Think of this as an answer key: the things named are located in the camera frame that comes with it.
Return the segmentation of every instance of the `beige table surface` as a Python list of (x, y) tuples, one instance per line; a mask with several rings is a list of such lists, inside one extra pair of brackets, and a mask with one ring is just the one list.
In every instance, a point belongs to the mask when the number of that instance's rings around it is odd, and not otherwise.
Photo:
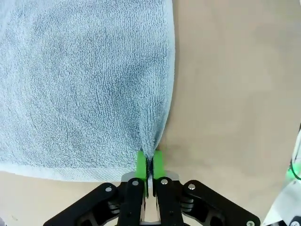
[[(299, 1), (177, 0), (174, 21), (173, 102), (160, 144), (166, 168), (263, 220), (301, 116)], [(40, 226), (98, 185), (0, 172), (0, 216), (8, 226)]]

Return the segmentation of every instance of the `bolt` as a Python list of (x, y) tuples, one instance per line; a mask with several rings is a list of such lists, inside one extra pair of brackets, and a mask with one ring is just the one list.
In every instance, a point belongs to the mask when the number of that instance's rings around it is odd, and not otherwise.
[(111, 190), (112, 190), (111, 187), (107, 187), (107, 188), (105, 189), (106, 192), (110, 192)]
[(293, 221), (291, 223), (291, 226), (300, 226), (299, 222), (298, 221)]
[(251, 220), (249, 220), (247, 223), (246, 223), (246, 226), (255, 226), (255, 223)]
[(188, 188), (190, 190), (194, 190), (194, 189), (196, 189), (196, 186), (194, 184), (190, 184), (190, 185), (188, 185)]
[(168, 180), (166, 180), (166, 179), (161, 180), (161, 184), (166, 185), (167, 183), (168, 183)]
[(136, 180), (134, 180), (134, 181), (132, 182), (132, 185), (134, 185), (134, 186), (137, 186), (138, 184), (139, 184), (139, 182), (136, 181)]

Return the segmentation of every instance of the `towel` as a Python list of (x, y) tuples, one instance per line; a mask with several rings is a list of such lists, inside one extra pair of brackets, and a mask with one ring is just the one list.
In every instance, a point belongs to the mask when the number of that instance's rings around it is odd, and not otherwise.
[(0, 170), (119, 181), (174, 79), (171, 0), (0, 0)]

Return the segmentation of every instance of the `light blue terry cloth towel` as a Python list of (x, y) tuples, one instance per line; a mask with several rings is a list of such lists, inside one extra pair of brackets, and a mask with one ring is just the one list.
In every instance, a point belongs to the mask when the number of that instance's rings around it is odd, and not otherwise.
[(0, 0), (0, 170), (119, 181), (161, 138), (171, 0)]

